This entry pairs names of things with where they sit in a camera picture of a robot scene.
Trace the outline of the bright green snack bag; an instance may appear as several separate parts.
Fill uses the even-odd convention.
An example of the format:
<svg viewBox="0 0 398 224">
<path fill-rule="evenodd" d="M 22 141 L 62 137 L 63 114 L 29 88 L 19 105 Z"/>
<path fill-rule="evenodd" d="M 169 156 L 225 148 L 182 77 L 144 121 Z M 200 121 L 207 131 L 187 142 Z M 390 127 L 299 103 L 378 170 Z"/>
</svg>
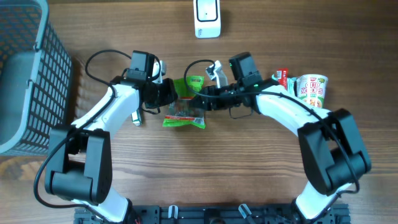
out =
<svg viewBox="0 0 398 224">
<path fill-rule="evenodd" d="M 186 87 L 184 78 L 174 80 L 174 86 L 178 99 L 169 105 L 163 127 L 180 127 L 191 124 L 205 129 L 204 110 L 189 105 L 189 101 L 195 97 L 195 93 Z"/>
</svg>

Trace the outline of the green carton with barcode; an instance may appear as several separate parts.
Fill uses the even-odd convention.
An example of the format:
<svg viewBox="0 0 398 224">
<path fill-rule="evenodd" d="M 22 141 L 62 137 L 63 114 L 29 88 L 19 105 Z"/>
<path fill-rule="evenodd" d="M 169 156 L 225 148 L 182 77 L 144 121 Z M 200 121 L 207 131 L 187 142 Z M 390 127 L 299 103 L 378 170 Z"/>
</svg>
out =
<svg viewBox="0 0 398 224">
<path fill-rule="evenodd" d="M 131 114 L 131 120 L 135 126 L 140 126 L 142 124 L 141 111 L 136 110 L 135 112 L 133 112 Z"/>
</svg>

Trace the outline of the red and white sachet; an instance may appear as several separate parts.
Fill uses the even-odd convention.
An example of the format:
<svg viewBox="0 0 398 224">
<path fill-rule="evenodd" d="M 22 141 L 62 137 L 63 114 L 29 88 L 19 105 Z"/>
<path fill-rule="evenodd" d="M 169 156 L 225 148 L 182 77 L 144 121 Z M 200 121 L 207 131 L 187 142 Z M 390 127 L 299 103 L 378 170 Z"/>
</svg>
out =
<svg viewBox="0 0 398 224">
<path fill-rule="evenodd" d="M 280 85 L 282 85 L 286 90 L 288 89 L 288 75 L 289 69 L 288 68 L 281 68 L 276 71 L 276 78 Z"/>
</svg>

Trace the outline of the light green snack packet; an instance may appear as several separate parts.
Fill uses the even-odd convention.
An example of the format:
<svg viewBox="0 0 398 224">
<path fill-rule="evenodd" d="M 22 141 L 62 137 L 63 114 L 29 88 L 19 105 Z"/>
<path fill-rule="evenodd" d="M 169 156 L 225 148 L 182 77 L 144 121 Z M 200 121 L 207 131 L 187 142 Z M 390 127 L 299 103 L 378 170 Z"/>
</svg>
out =
<svg viewBox="0 0 398 224">
<path fill-rule="evenodd" d="M 276 74 L 273 74 L 273 75 L 271 76 L 271 78 L 272 78 L 273 80 L 276 80 L 276 81 L 277 81 Z M 288 89 L 287 89 L 287 91 L 288 91 L 291 95 L 296 96 L 296 95 L 297 95 L 297 91 L 296 91 L 296 87 L 297 87 L 297 77 L 293 77 L 293 78 L 287 77 L 287 81 L 288 81 Z"/>
</svg>

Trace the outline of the cup noodles cup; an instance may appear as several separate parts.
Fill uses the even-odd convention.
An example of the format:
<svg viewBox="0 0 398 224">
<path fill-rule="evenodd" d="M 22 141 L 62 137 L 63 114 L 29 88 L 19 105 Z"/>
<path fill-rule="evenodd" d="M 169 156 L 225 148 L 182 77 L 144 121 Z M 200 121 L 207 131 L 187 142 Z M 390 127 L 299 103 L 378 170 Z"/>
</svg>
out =
<svg viewBox="0 0 398 224">
<path fill-rule="evenodd" d="M 328 78 L 319 74 L 306 74 L 297 79 L 297 97 L 304 102 L 323 108 Z"/>
</svg>

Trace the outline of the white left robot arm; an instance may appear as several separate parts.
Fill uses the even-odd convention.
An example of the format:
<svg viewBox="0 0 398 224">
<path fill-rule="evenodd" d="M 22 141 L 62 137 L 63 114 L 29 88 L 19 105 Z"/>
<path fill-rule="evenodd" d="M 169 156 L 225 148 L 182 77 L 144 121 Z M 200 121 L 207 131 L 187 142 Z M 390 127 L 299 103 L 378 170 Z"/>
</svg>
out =
<svg viewBox="0 0 398 224">
<path fill-rule="evenodd" d="M 158 114 L 178 95 L 172 79 L 162 78 L 157 56 L 135 50 L 128 57 L 130 66 L 105 83 L 106 94 L 86 115 L 50 131 L 48 156 L 34 180 L 34 195 L 42 205 L 55 208 L 39 195 L 41 178 L 48 194 L 68 202 L 65 208 L 84 208 L 101 223 L 141 223 L 132 202 L 112 187 L 111 138 L 133 112 L 145 106 L 146 112 Z"/>
</svg>

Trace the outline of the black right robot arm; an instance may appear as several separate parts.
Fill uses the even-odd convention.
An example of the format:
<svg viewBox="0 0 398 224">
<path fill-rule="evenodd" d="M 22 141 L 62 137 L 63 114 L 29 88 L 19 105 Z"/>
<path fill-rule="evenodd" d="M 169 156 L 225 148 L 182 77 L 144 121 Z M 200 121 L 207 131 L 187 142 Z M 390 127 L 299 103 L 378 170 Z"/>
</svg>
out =
<svg viewBox="0 0 398 224">
<path fill-rule="evenodd" d="M 293 200 L 285 222 L 315 223 L 330 213 L 343 194 L 359 192 L 359 178 L 371 170 L 371 160 L 348 110 L 311 106 L 278 81 L 263 79 L 249 52 L 231 57 L 229 66 L 235 83 L 206 86 L 194 92 L 188 103 L 206 111 L 244 105 L 298 137 L 308 182 Z"/>
</svg>

